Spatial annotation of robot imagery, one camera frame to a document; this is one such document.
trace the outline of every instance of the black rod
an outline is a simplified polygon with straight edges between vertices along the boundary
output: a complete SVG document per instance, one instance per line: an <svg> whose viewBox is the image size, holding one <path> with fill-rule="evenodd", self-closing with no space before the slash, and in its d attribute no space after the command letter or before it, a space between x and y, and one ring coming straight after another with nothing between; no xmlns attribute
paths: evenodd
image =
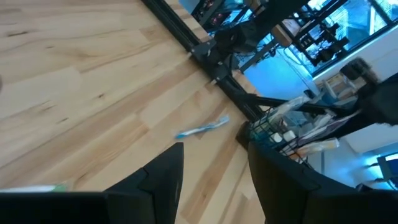
<svg viewBox="0 0 398 224"><path fill-rule="evenodd" d="M313 28L315 28L319 23L324 21L328 16L330 16L333 12L335 12L339 7L345 4L347 0L338 0L336 2L331 1L327 4L327 9L325 9L316 19L311 22L308 26L304 27L296 36L295 38L300 39L305 34L310 32Z"/></svg>
<svg viewBox="0 0 398 224"><path fill-rule="evenodd" d="M380 15L381 19L386 22L387 25L392 25L393 21L390 19L390 17L387 15L387 13L383 10L383 8L380 6L380 4L375 1L375 0L368 0L369 3L373 6L374 10Z"/></svg>
<svg viewBox="0 0 398 224"><path fill-rule="evenodd" d="M166 26L186 51L190 52L192 47L201 43L200 39L165 1L142 0L142 2Z"/></svg>
<svg viewBox="0 0 398 224"><path fill-rule="evenodd" d="M248 95L246 90L232 77L224 77L217 85L234 102L250 121L257 121L264 116L263 110L258 105L248 104L241 99L241 94Z"/></svg>
<svg viewBox="0 0 398 224"><path fill-rule="evenodd" d="M238 22L244 15L246 15L247 11L250 9L250 6L244 6L243 9L239 12L238 15L232 20L231 23Z"/></svg>

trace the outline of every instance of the wooden plank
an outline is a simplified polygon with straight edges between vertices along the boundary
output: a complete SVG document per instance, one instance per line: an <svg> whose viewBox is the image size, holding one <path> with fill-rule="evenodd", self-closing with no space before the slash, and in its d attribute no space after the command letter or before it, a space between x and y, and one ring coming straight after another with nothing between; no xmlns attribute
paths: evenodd
<svg viewBox="0 0 398 224"><path fill-rule="evenodd" d="M168 2L209 38L178 0ZM222 128L183 140L176 223L225 223L236 195L254 192L234 140L244 116L140 0L0 0L0 76L0 188L104 190L179 131L228 114Z"/></svg>

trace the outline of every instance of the black metal frame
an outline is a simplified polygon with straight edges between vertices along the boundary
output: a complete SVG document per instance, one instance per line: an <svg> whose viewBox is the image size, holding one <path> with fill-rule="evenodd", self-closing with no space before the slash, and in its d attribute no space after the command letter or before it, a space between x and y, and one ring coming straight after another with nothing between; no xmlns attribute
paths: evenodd
<svg viewBox="0 0 398 224"><path fill-rule="evenodd" d="M192 53L197 64L212 80L216 80L217 85L242 111L248 120L257 121L264 116L264 112L259 105L279 106L286 102L285 100L262 98L247 93L233 78L231 69L227 66L228 62L223 63L220 61L215 66L208 63L208 52L216 44L215 40L202 43L164 0L142 0L142 2L154 13L163 25L168 28L185 50ZM348 110L342 108L311 104L306 104L298 110L313 114L323 114L325 113L325 109L332 110L339 116L344 116L349 113Z"/></svg>
<svg viewBox="0 0 398 224"><path fill-rule="evenodd" d="M300 43L300 39L304 36L307 35L314 27L317 25L320 25L328 16L330 16L331 13L333 13L336 9L341 7L347 0L339 0L339 1L330 1L326 6L322 7L320 11L317 11L318 16L315 17L313 22L309 26L306 26L304 29L302 29L298 34L293 35L286 26L280 22L279 26L284 30L284 32L289 36L289 38L292 39L292 44L306 56L306 58L309 59L309 61L313 62L314 59L311 57L311 55L306 51L304 47L302 47L302 44ZM304 5L306 9L308 9L309 12L314 13L314 11L311 9L311 7L306 4ZM264 45L263 48L256 52L253 57L251 57L247 62L245 62L244 65L242 65L239 69L240 71L244 72L247 70L251 65L254 65L257 63L263 56L265 56L266 53L268 53L270 50L272 50L274 47L277 47L277 43L274 41L269 42L268 44ZM342 49L339 55L346 55L346 50Z"/></svg>
<svg viewBox="0 0 398 224"><path fill-rule="evenodd" d="M194 10L192 11L191 15L197 20L199 25L201 25L203 28L205 28L207 23L209 23L210 20L212 18L214 18L215 14L220 12L220 8L222 8L224 6L225 1L226 0L214 0L213 5L205 12L203 17L202 18L196 18L195 15L199 13L199 11L202 9L203 2L205 2L205 0L201 0L197 4L197 6L194 8ZM243 16L244 13L246 13L246 11L248 11L248 10L249 10L249 7L248 6L244 6L241 9L241 12L240 12L240 14L242 14L241 16ZM218 29L219 29L219 27L212 28L212 29L206 27L205 30L210 33L210 32L213 32L215 30L218 30Z"/></svg>
<svg viewBox="0 0 398 224"><path fill-rule="evenodd" d="M250 9L250 6L244 6L238 15L232 20L232 23L238 22Z"/></svg>

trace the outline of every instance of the white wall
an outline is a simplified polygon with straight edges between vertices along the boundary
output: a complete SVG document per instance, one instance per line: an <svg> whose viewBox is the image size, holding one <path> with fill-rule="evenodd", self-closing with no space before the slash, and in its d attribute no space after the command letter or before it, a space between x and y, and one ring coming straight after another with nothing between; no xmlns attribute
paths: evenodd
<svg viewBox="0 0 398 224"><path fill-rule="evenodd" d="M385 80L398 72L398 27L362 47L348 58L321 73L316 83L337 74L342 66L355 57L362 57L369 63L376 75ZM398 126L374 124L344 137L348 144L359 153L372 151L398 142Z"/></svg>
<svg viewBox="0 0 398 224"><path fill-rule="evenodd" d="M365 168L367 165L377 162L374 153L357 154L344 140L340 140L338 148L326 150L323 153L325 158L323 170L321 153L312 154L308 157L311 166L319 173L350 187L356 187L358 184L367 182L367 185L374 189L391 190L386 183L369 183L370 180L382 177L380 168Z"/></svg>
<svg viewBox="0 0 398 224"><path fill-rule="evenodd" d="M315 83L321 83L322 80L329 79L336 75L347 62L356 57L362 57L365 59L382 80L385 80L391 75L397 73L398 26L319 74L319 76L314 78Z"/></svg>

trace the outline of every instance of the black metal bar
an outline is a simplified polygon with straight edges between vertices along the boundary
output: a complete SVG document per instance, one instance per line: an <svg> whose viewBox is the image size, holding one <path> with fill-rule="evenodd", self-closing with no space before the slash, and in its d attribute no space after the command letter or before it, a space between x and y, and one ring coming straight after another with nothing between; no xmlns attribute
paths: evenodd
<svg viewBox="0 0 398 224"><path fill-rule="evenodd" d="M244 6L238 15L232 20L232 23L238 22L250 9L250 6Z"/></svg>
<svg viewBox="0 0 398 224"><path fill-rule="evenodd" d="M342 125L342 127L337 129L336 131L321 139L317 139L317 141L324 141L330 138L341 138L343 136L346 136L347 134L351 134L372 124L374 124L374 121L370 120L364 113L360 113L350 118L347 123Z"/></svg>
<svg viewBox="0 0 398 224"><path fill-rule="evenodd" d="M201 26L205 25L209 21L209 19L211 19L214 13L218 10L218 8L220 8L220 6L224 4L224 2L225 0L216 0L213 3L213 5L209 8L209 10L207 10L205 15L203 15L203 17L200 19L199 24Z"/></svg>
<svg viewBox="0 0 398 224"><path fill-rule="evenodd" d="M193 11L191 12L191 15L194 16L200 12L201 9L203 9L203 6L206 4L207 0L199 0L198 4L195 6Z"/></svg>
<svg viewBox="0 0 398 224"><path fill-rule="evenodd" d="M241 99L244 100L245 102L252 103L255 105L272 106L272 107L280 106L283 103L287 102L287 100L260 97L260 96L253 95L253 94L242 95ZM337 106L316 105L316 104L311 104L311 103L305 103L303 106L301 106L296 111L312 113L312 114L325 114L326 113L325 110L331 110L331 111L335 112L336 115L339 117L340 116L348 116L348 115L352 114L351 110L347 110L345 108L341 108L341 107L337 107Z"/></svg>
<svg viewBox="0 0 398 224"><path fill-rule="evenodd" d="M168 28L186 51L190 52L192 47L200 44L200 39L165 1L142 0L142 2Z"/></svg>
<svg viewBox="0 0 398 224"><path fill-rule="evenodd" d="M328 7L327 9L325 9L324 11L322 11L322 13L320 15L318 15L316 17L316 19L311 22L308 26L304 27L296 36L295 38L300 39L301 37L303 37L305 34L307 34L308 32L310 32L313 28L315 28L317 25L319 25L319 23L321 23L322 21L324 21L328 16L330 16L330 14L332 14L333 12L335 12L339 7L341 7L344 3L346 3L347 0L338 0L338 1L331 1L329 2L326 6L324 6L323 8Z"/></svg>
<svg viewBox="0 0 398 224"><path fill-rule="evenodd" d="M311 55L306 51L305 48L302 47L301 43L300 43L300 38L297 38L296 36L294 36L291 31L289 31L289 29L283 24L283 22L279 23L279 26L285 31L285 33L289 36L289 38L292 39L292 43L294 44L294 46L298 49L298 51L300 51L301 53L304 54L304 56L312 63L314 64L314 59L311 57Z"/></svg>
<svg viewBox="0 0 398 224"><path fill-rule="evenodd" d="M163 23L163 25L168 28L168 30L181 43L181 45L185 47L187 51L191 52L193 47L200 44L200 40L197 38L197 36L187 27L184 21L182 21L181 18L176 15L173 9L164 0L142 0L142 2L152 11L152 13L155 14L155 16ZM209 73L211 70L208 69L208 63L198 60L198 58L196 58L196 61L209 77L213 78L215 76L215 74ZM227 66L221 66L217 71L231 74L231 70ZM259 106L249 105L239 99L240 94L246 95L247 92L232 77L232 75L227 75L223 79L218 80L217 85L242 111L248 120L256 121L264 116L264 112Z"/></svg>
<svg viewBox="0 0 398 224"><path fill-rule="evenodd" d="M393 21L387 15L387 13L383 10L380 4L376 0L368 0L369 3L373 6L374 10L380 15L381 19L386 22L387 25L392 25Z"/></svg>
<svg viewBox="0 0 398 224"><path fill-rule="evenodd" d="M252 64L256 63L264 54L270 51L273 47L275 47L276 43L274 41L269 42L267 45L263 46L263 48L258 51L252 58L250 58L242 67L240 67L240 71L246 71Z"/></svg>

